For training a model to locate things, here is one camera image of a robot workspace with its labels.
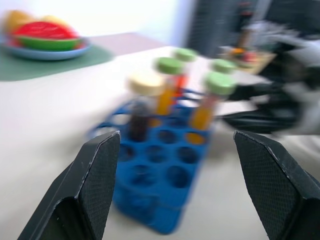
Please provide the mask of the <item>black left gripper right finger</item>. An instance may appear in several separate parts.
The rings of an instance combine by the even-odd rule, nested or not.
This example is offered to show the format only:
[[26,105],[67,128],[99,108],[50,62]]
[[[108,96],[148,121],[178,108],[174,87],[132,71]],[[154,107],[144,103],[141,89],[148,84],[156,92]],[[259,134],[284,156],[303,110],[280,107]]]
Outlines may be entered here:
[[320,182],[275,140],[239,130],[233,140],[269,240],[320,240]]

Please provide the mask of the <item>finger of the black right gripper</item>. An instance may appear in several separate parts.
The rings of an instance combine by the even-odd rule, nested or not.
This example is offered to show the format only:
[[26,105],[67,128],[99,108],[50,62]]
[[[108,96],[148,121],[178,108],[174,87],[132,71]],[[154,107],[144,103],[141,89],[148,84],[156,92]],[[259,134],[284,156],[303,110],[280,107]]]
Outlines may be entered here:
[[292,128],[297,117],[288,111],[251,110],[223,115],[222,120],[230,127],[256,134],[269,135]]
[[283,84],[278,82],[255,83],[249,85],[238,84],[231,94],[231,101],[248,101],[252,97],[270,95],[279,92]]

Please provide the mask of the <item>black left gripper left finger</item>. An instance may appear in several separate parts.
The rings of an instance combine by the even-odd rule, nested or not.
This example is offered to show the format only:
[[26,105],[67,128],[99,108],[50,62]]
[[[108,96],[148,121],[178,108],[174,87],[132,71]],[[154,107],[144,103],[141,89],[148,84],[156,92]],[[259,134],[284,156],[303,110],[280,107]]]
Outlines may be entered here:
[[87,141],[52,182],[17,240],[102,240],[120,141],[119,131]]

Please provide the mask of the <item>green-capped yellow test tube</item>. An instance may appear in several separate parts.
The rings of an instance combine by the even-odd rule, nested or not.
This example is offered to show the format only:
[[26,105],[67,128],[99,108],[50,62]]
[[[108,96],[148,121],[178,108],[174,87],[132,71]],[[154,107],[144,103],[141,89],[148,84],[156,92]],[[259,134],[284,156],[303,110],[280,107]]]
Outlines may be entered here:
[[173,57],[159,57],[156,59],[155,68],[164,80],[164,89],[157,100],[155,111],[157,115],[167,116],[171,113],[176,77],[183,72],[183,67],[184,64]]
[[230,74],[210,71],[203,78],[204,96],[190,117],[189,125],[199,131],[206,131],[214,118],[220,102],[235,91],[236,81]]

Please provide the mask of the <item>green-capped red test tube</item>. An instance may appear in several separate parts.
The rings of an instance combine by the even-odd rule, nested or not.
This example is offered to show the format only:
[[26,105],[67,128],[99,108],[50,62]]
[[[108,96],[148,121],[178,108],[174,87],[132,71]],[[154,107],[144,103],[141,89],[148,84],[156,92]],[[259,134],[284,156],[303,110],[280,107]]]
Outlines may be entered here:
[[175,97],[180,97],[183,93],[183,88],[186,86],[188,77],[191,73],[193,64],[198,56],[198,53],[190,48],[177,48],[173,52],[173,57],[182,62],[183,68],[181,74],[176,77]]

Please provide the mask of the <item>blue test tube rack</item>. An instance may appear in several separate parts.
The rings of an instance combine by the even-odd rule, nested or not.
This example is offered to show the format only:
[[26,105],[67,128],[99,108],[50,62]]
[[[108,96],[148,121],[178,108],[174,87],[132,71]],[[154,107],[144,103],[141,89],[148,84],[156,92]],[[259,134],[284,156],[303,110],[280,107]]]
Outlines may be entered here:
[[188,125],[201,98],[200,92],[185,89],[176,99],[173,113],[157,117],[143,142],[127,136],[131,101],[87,134],[93,139],[120,131],[113,203],[124,215],[161,234],[170,234],[178,226],[210,143],[209,130]]

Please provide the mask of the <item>cream-capped dark test tube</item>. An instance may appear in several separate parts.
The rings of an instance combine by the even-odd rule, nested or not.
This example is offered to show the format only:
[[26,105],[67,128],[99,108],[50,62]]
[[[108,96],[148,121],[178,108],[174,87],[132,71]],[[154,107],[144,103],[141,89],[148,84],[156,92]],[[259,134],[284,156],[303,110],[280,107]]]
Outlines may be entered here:
[[157,98],[163,93],[164,78],[153,71],[135,72],[127,79],[128,89],[134,94],[128,121],[128,138],[134,142],[146,140]]

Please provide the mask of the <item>wooden tray with fruit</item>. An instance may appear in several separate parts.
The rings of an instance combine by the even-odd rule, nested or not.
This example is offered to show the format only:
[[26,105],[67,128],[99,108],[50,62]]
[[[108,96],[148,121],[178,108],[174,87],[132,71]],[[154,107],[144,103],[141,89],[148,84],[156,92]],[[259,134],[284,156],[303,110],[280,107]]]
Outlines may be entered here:
[[240,71],[253,75],[259,75],[277,56],[275,53],[255,48],[231,46],[220,46],[219,55],[234,63]]

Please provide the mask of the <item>green table mat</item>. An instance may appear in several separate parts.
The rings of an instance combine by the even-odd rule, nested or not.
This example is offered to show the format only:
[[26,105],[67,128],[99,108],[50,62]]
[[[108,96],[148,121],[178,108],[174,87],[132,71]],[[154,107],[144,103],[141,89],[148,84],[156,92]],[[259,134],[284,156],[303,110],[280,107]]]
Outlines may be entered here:
[[103,64],[113,58],[111,52],[98,46],[91,47],[82,56],[57,61],[24,59],[14,56],[2,47],[0,48],[0,82],[23,81],[50,76]]

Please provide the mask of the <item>light blue plate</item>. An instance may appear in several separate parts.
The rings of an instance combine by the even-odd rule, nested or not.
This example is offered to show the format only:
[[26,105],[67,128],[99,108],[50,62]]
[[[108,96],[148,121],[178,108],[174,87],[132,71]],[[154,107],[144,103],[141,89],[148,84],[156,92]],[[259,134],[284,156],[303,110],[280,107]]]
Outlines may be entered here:
[[91,43],[84,38],[80,44],[80,48],[67,51],[47,51],[15,46],[10,43],[9,40],[6,40],[0,44],[0,51],[15,57],[29,60],[62,61],[74,59],[84,55],[89,51],[91,46]]

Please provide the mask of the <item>toy watermelon slice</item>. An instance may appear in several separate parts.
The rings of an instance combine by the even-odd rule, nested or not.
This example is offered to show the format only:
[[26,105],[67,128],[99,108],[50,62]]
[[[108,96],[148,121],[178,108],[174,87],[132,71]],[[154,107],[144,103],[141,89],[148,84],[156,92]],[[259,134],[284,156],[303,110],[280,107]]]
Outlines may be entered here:
[[35,50],[71,51],[82,45],[81,37],[71,28],[46,21],[26,23],[11,36],[19,45]]

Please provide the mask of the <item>yellow toy fruit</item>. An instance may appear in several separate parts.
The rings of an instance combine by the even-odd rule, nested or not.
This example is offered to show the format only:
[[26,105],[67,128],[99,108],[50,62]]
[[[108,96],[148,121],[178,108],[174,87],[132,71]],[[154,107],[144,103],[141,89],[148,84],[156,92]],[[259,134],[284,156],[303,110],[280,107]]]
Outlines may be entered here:
[[40,20],[43,22],[54,23],[54,24],[61,25],[64,27],[69,26],[69,24],[66,21],[64,21],[54,15],[45,15]]
[[3,32],[11,34],[19,27],[34,22],[36,19],[31,15],[21,10],[10,10],[6,13],[3,22]]

